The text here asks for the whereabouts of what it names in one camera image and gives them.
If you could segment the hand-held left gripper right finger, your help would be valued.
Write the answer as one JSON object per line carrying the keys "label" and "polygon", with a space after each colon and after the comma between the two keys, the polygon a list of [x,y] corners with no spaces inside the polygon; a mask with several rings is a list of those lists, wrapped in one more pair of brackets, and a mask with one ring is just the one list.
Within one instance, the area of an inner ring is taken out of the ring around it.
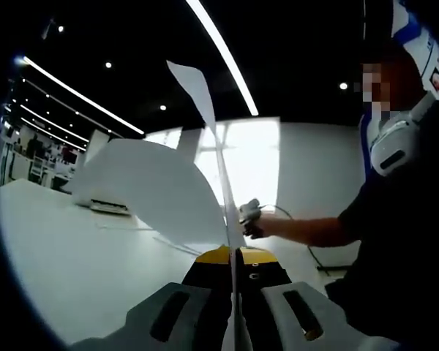
{"label": "hand-held left gripper right finger", "polygon": [[262,249],[237,250],[237,346],[240,350],[350,350],[340,307],[294,282]]}

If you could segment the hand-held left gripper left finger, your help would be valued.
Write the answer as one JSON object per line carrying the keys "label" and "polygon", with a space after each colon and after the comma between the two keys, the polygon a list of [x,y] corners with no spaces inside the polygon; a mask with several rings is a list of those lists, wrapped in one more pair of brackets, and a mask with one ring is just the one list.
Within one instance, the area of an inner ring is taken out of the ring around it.
{"label": "hand-held left gripper left finger", "polygon": [[182,282],[170,282],[127,313],[125,350],[221,350],[231,315],[226,246],[199,256]]}

